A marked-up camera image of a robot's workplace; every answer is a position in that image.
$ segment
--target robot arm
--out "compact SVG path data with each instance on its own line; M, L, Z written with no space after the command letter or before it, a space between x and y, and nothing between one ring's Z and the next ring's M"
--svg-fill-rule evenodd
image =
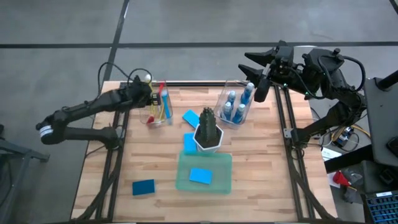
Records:
M112 127L103 129L70 128L68 124L102 111L129 111L151 104L151 89L136 76L128 86L103 93L93 101L63 107L36 125L44 144L58 144L64 140L97 140L107 149L119 147L119 137Z
M293 63L294 48L289 47L284 41L280 41L275 49L264 53L245 53L245 56L264 67L269 65L267 74L263 74L262 69L239 65L247 80L257 88L254 101L262 102L266 99L271 83L304 94L306 100L339 100L324 118L306 128L292 130L292 142L295 147L305 147L311 136L325 134L334 126L354 124L366 109L364 96L358 93L365 81L364 68L359 61L340 55L339 49L333 52L313 49L302 55L305 65ZM347 84L340 70L345 59L356 62L361 67L363 80L357 89ZM315 94L319 89L322 96Z

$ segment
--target wooden table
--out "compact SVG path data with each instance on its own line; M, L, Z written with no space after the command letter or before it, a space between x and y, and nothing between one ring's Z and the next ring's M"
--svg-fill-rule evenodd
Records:
M105 82L103 91L118 88L119 84ZM221 91L221 87L169 87L174 123L159 129L147 129L139 121L138 110L130 111L114 222L297 220L273 90L269 91L265 102L252 103L246 122L238 130L221 127L224 139L219 152L233 156L231 193L201 194L175 188L183 133L194 131L182 119L182 115L189 109L200 114L203 107L214 107ZM301 128L312 123L310 107L303 95L293 91L290 95L297 126ZM109 126L112 119L113 113L99 113L94 128ZM100 142L90 142L88 152L99 146ZM78 217L98 193L105 156L106 151L100 150L86 158L72 218ZM312 192L326 210L336 217L319 147L306 148L304 161ZM156 193L133 197L132 182L146 179L155 179ZM305 209L302 192L300 198Z

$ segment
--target blue foam block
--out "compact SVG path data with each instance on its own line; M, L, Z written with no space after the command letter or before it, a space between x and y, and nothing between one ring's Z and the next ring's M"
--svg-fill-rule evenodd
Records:
M193 135L195 133L185 133L184 134L184 153L185 154L196 154L197 144L193 140Z
M132 183L132 194L143 195L155 193L155 180L142 180Z
M197 128L199 124L199 116L193 112L193 110L188 110L182 116L182 118L187 121L193 128Z
M189 180L203 184L210 184L213 172L211 170L192 168Z

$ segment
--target gray floor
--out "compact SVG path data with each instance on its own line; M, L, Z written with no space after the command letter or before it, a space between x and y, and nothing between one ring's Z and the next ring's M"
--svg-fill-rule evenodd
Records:
M123 0L0 1L0 44L111 43ZM131 1L121 42L295 42L392 41L398 17L388 0ZM225 80L244 75L238 64L260 68L233 49L119 49L115 63L126 70L149 69L162 80ZM310 47L297 47L295 60ZM69 219L87 142L41 144L35 124L62 106L96 95L96 74L110 49L0 49L0 123L14 143L51 154L34 161L15 206L13 223ZM397 69L398 47L341 47L366 67L368 77ZM342 68L349 83L360 82L359 68ZM114 69L111 80L124 78ZM335 102L311 101L324 116ZM90 127L87 118L74 126ZM368 130L367 118L359 123ZM368 140L360 135L361 145ZM362 206L344 203L333 189L338 215L363 221Z

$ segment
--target translucent green tray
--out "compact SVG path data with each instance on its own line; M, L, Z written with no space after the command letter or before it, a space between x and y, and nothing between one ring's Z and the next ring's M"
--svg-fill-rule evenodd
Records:
M202 168L213 171L211 184L201 184L189 181L192 168ZM178 160L177 179L175 188L195 192L216 194L231 193L232 185L232 155L224 153L206 153L185 155L180 153Z

